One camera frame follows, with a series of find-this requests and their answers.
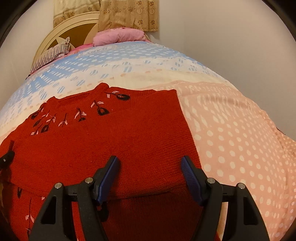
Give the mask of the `polka dot bed quilt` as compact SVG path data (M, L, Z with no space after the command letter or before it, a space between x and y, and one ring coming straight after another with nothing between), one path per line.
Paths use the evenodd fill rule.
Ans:
M72 51L32 74L1 110L1 144L42 104L101 83L128 90L175 90L200 167L226 185L244 183L270 240L295 220L295 141L255 102L186 55L158 44L125 42Z

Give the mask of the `red knitted sweater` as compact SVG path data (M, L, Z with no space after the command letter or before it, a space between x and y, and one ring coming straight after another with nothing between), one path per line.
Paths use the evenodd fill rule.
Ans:
M175 90L109 87L52 97L1 144L15 157L2 173L4 213L27 240L45 197L61 182L94 175L111 156L120 161L103 228L109 240L190 240L201 207L188 191L181 159L200 167Z

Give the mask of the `pink folded blanket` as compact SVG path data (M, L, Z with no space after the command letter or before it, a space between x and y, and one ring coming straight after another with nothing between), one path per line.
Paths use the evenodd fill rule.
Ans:
M115 28L98 32L93 38L93 46L104 46L114 43L150 40L145 33L133 28Z

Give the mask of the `beige patterned curtain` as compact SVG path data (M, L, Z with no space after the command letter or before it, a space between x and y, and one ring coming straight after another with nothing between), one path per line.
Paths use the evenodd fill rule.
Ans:
M159 30L159 2L147 0L54 1L53 27L73 16L95 11L99 12L99 31L121 27L144 32Z

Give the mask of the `striped pillow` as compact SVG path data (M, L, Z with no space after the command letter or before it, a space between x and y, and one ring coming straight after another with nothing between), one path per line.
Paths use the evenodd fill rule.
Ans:
M51 63L61 56L65 56L70 52L70 37L64 39L54 47L46 50L32 65L30 75L40 69L41 67Z

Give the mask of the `cream wooden headboard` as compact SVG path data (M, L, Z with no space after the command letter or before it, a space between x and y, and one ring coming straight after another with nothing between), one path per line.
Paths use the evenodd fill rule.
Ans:
M36 51L36 61L45 51L59 44L67 37L70 38L71 49L91 44L98 32L99 12L92 11L68 18L57 25L46 36Z

